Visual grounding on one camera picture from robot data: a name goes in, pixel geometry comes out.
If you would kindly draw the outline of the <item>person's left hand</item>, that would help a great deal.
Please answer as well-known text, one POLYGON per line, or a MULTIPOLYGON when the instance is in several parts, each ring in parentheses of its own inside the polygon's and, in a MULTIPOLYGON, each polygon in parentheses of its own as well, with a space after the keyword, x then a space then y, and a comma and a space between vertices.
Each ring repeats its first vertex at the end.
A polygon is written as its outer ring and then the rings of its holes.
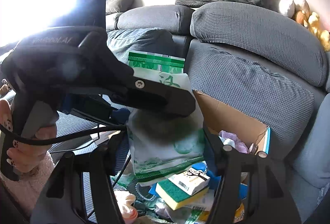
MULTIPOLYGON (((1 100, 1 125, 7 130, 13 131, 12 114, 9 102, 1 100)), ((57 135, 56 125, 40 128, 35 134, 36 140, 53 139, 57 135)), ((37 167, 45 158, 50 149, 50 145, 33 146, 27 145, 16 140, 13 147, 7 150, 7 163, 16 168, 21 173, 29 173, 37 167)))

